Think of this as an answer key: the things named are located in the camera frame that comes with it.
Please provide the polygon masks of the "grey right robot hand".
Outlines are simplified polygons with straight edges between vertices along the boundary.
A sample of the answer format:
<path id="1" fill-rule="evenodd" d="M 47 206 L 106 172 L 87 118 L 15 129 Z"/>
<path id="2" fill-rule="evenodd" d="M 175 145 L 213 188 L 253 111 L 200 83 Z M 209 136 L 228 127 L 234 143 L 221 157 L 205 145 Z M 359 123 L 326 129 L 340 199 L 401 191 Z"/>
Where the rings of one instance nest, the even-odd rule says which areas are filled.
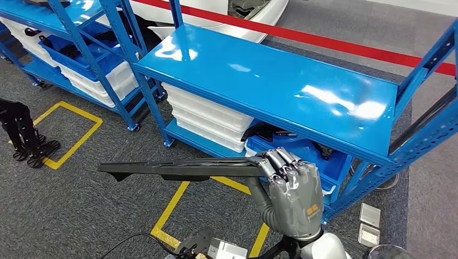
<path id="1" fill-rule="evenodd" d="M 309 241 L 322 234 L 324 196 L 316 164 L 283 147 L 248 158 L 268 181 L 265 191 L 258 177 L 246 179 L 263 222 L 285 236 Z"/>

